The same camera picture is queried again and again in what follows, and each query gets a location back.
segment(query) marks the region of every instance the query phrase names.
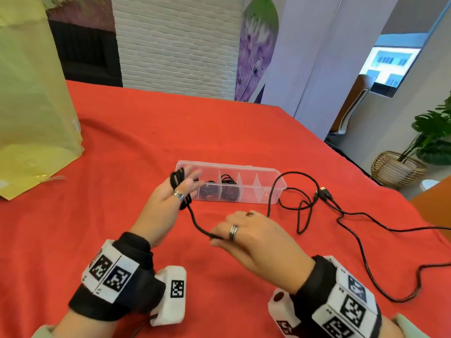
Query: silver ring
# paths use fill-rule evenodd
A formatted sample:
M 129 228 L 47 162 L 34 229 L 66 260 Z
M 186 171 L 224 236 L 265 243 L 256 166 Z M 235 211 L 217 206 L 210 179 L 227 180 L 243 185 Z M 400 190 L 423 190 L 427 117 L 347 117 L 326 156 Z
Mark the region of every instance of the silver ring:
M 174 193 L 172 194 L 173 196 L 176 196 L 177 198 L 179 198 L 180 200 L 183 200 L 183 198 L 185 197 L 182 193 L 178 192 L 178 191 L 174 191 Z
M 232 242 L 235 242 L 235 234 L 236 231 L 238 230 L 238 225 L 232 225 L 232 227 L 230 228 L 229 231 L 229 240 Z

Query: red tablecloth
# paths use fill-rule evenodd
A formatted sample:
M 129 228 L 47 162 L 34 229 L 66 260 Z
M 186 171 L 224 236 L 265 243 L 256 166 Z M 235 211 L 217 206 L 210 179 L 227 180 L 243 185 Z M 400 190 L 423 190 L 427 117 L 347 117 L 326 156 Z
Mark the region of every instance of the red tablecloth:
M 377 186 L 354 165 L 280 108 L 68 82 L 82 125 L 83 156 L 60 171 L 65 180 L 43 183 L 0 202 L 0 336 L 29 337 L 57 323 L 80 275 L 107 238 L 117 238 L 137 218 L 155 186 L 179 159 L 302 171 L 327 187 L 348 211 L 365 211 L 393 228 L 426 223 L 401 194 Z M 314 193 L 299 176 L 287 184 Z M 285 194 L 287 204 L 299 195 Z M 210 229 L 235 210 L 266 212 L 264 204 L 195 201 L 202 227 Z M 302 213 L 302 220 L 307 211 Z M 310 227 L 296 235 L 296 212 L 273 206 L 279 222 L 310 255 L 334 255 L 376 296 L 382 312 L 400 312 L 432 337 L 451 332 L 451 268 L 423 273 L 423 289 L 405 304 L 386 300 L 371 284 L 355 239 L 337 214 L 315 205 Z M 451 261 L 451 246 L 437 232 L 390 233 L 363 217 L 347 218 L 362 239 L 370 267 L 392 296 L 409 294 L 415 270 Z M 188 212 L 156 248 L 156 269 L 188 272 L 183 323 L 145 327 L 139 337 L 281 337 L 268 314 L 274 287 L 251 275 L 220 249 L 209 246 Z M 124 319 L 127 337 L 144 319 Z

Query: woven planter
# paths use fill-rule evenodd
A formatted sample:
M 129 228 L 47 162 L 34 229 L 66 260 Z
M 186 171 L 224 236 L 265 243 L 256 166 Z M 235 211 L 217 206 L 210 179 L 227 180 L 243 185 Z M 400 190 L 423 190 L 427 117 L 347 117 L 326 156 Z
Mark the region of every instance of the woven planter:
M 397 160 L 400 156 L 391 151 L 380 153 L 371 165 L 371 176 L 385 186 L 400 189 L 426 174 L 425 164 L 412 158 L 401 163 Z

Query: clear plastic box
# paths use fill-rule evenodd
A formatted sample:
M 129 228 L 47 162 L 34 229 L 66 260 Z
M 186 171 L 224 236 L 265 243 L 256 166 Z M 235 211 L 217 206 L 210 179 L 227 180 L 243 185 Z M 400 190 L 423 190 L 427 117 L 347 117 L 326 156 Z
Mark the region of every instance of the clear plastic box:
M 276 169 L 254 166 L 212 164 L 200 161 L 181 160 L 175 170 L 192 164 L 202 170 L 202 180 L 206 183 L 199 189 L 193 200 L 234 201 L 241 203 L 267 204 L 274 181 L 280 176 Z M 230 176 L 236 184 L 222 183 Z M 271 204 L 275 204 L 286 188 L 283 178 L 277 181 L 272 193 Z

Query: yellow bag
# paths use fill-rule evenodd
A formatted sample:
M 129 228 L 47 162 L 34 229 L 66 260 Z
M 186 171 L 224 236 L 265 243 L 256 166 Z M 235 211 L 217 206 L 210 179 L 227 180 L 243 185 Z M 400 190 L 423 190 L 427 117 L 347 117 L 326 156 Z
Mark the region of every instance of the yellow bag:
M 0 196 L 46 181 L 81 142 L 42 1 L 0 0 Z

